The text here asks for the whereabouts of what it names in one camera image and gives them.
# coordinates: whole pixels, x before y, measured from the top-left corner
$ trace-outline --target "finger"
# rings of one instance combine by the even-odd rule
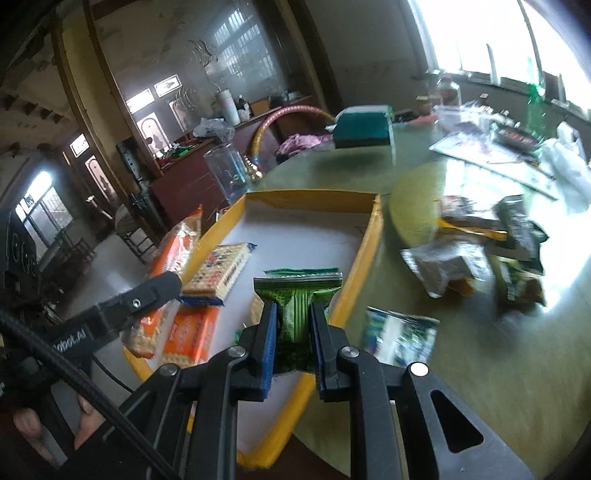
[[[91,415],[82,414],[80,417],[80,430],[74,438],[74,450],[78,450],[104,421],[103,416],[96,410]]]
[[[78,394],[77,397],[78,403],[80,404],[80,408],[84,410],[84,413],[86,413],[87,415],[92,415],[95,408],[92,405],[90,405],[90,402],[88,402],[87,399],[81,397],[80,394]]]
[[[43,435],[41,420],[39,420],[37,413],[30,408],[16,412],[12,417],[12,421],[17,430],[25,437],[39,438]]]
[[[41,443],[40,440],[31,439],[31,440],[29,440],[29,443],[37,451],[37,453],[39,455],[41,455],[41,458],[43,458],[47,462],[53,464],[53,462],[54,462],[53,455],[50,453],[49,450],[47,450],[47,448]]]

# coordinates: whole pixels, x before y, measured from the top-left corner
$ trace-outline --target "glass jar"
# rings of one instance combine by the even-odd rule
[[[441,97],[443,105],[460,106],[462,104],[462,94],[460,86],[453,81],[452,76],[446,74],[437,82],[437,95]]]
[[[248,192],[251,182],[248,179],[242,157],[232,142],[219,145],[209,150],[203,158],[209,170],[216,177],[229,205]]]

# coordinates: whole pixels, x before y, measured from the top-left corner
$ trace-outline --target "window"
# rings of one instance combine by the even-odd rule
[[[88,142],[86,141],[86,137],[84,136],[84,134],[82,134],[78,138],[76,138],[70,144],[70,148],[72,149],[72,153],[74,154],[74,156],[76,158],[80,157],[80,155],[82,155],[86,150],[88,150],[89,145],[88,145]]]
[[[156,90],[156,94],[159,97],[162,97],[166,95],[168,92],[172,92],[173,90],[176,90],[182,85],[183,84],[179,80],[178,76],[173,75],[171,77],[168,77],[166,80],[162,80],[162,82],[158,82],[156,85],[154,85],[154,89]]]
[[[490,74],[490,47],[499,77],[540,82],[530,31],[518,0],[409,1],[430,68]],[[591,83],[573,52],[534,8],[522,3],[542,69],[563,76],[567,100],[585,109],[591,107]]]
[[[585,110],[591,108],[591,82],[574,53],[537,11],[524,4],[540,51],[542,67],[552,75],[562,74],[566,99]]]
[[[236,10],[227,20],[230,26],[235,31],[245,23],[240,11]],[[218,33],[214,34],[214,38],[218,41]],[[227,42],[230,39],[230,34],[224,36],[223,41]],[[249,72],[250,78],[258,77],[259,80],[265,80],[277,74],[271,55],[267,46],[265,45],[261,29],[258,25],[254,25],[246,30],[242,35],[232,41],[219,56],[219,64],[221,69],[228,69],[228,71],[237,78],[244,78],[245,64],[253,63],[252,57],[255,56],[259,62],[256,72]]]
[[[35,241],[38,260],[53,243],[60,230],[72,221],[70,212],[55,188],[51,186],[51,175],[46,171],[40,172],[31,182],[15,212]]]
[[[145,106],[151,104],[153,101],[154,95],[152,95],[152,92],[150,92],[149,88],[146,88],[144,91],[139,92],[136,96],[127,100],[126,104],[127,108],[129,108],[129,113],[135,113]]]

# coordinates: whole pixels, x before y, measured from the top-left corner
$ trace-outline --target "bright window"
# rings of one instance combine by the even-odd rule
[[[529,5],[524,6],[538,44],[542,67],[552,75],[562,74],[568,101],[585,110],[591,108],[591,82],[574,53],[544,17]]]
[[[162,97],[162,96],[166,95],[168,92],[172,92],[173,90],[176,90],[180,86],[182,86],[182,83],[179,80],[178,76],[173,75],[171,77],[168,77],[165,80],[162,80],[162,82],[158,82],[156,85],[154,85],[154,89],[156,90],[156,94],[159,97]]]
[[[135,113],[154,101],[154,95],[149,88],[139,92],[136,96],[126,101],[129,113]]]
[[[492,49],[499,77],[538,83],[534,47],[517,0],[409,0],[435,65],[447,71],[491,73]],[[567,100],[591,107],[591,83],[556,30],[525,1],[542,69],[562,74]]]
[[[86,141],[86,137],[84,134],[76,138],[71,144],[70,148],[72,149],[72,153],[75,157],[80,157],[86,150],[88,150],[89,145]]]
[[[51,186],[51,175],[46,171],[40,172],[31,182],[15,212],[35,241],[38,260],[60,230],[72,221],[70,212]]]

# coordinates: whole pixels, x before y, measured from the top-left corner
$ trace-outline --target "green snack bag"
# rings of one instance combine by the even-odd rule
[[[321,302],[326,311],[342,284],[342,273],[254,279],[257,295],[278,304],[281,331],[277,338],[273,373],[313,371],[308,307],[313,301]]]
[[[338,273],[339,269],[334,268],[300,268],[295,270],[293,268],[277,268],[275,270],[265,270],[267,275],[271,277],[293,277],[297,275],[325,275],[327,273]]]

